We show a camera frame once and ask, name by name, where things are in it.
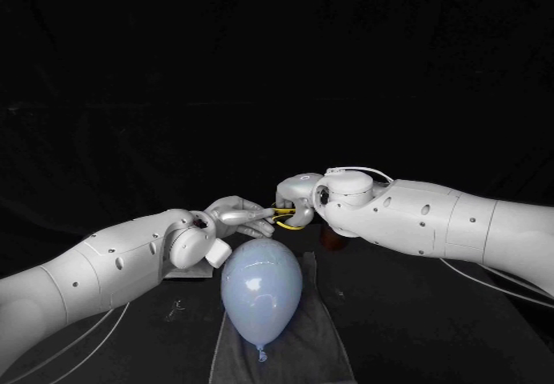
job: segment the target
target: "balloon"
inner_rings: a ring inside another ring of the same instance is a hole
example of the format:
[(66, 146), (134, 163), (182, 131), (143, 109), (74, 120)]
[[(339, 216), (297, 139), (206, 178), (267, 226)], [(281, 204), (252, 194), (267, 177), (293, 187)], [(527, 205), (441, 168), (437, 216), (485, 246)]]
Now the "balloon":
[(263, 347), (283, 332), (303, 292), (303, 272), (291, 250), (270, 238), (245, 242), (222, 269), (222, 304), (242, 338)]

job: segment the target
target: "black background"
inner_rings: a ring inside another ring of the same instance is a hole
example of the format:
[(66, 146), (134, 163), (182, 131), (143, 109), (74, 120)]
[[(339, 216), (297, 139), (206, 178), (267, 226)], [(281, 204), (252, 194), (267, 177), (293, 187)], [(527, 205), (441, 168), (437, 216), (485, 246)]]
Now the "black background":
[(3, 2), (0, 277), (330, 166), (551, 206), (553, 19), (548, 1)]

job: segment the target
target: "inflated balloon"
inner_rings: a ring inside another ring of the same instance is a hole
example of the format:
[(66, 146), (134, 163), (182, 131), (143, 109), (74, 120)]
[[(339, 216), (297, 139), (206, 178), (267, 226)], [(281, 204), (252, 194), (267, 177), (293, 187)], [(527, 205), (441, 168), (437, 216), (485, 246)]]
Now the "inflated balloon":
[(283, 332), (303, 292), (303, 272), (291, 250), (270, 238), (245, 242), (222, 269), (222, 304), (234, 327), (263, 347)]

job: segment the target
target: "gray cloth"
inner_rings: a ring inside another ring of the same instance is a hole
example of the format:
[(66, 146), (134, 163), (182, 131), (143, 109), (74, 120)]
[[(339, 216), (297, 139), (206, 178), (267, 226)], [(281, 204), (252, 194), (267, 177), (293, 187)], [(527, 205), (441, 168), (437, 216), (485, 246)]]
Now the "gray cloth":
[(332, 317), (320, 300), (314, 279), (314, 253), (299, 259), (303, 296), (283, 333), (264, 347), (268, 356), (242, 339), (225, 313), (211, 367), (211, 384), (355, 384), (349, 358)]

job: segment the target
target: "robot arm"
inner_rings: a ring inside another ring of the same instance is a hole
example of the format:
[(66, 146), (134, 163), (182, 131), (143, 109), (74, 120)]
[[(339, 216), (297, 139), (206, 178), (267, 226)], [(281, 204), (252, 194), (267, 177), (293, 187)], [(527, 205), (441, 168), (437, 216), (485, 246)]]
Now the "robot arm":
[[(427, 182), (388, 180), (384, 185), (368, 174), (336, 168), (325, 176), (287, 179), (277, 195), (281, 204), (303, 202), (303, 210), (307, 205), (342, 236), (404, 254), (483, 264), (554, 295), (554, 208), (482, 198)], [(306, 225), (303, 210), (287, 225)]]
[(141, 296), (175, 268), (231, 255), (221, 238), (271, 236), (273, 209), (237, 196), (202, 211), (167, 210), (92, 234), (53, 260), (0, 280), (0, 376), (48, 336)]

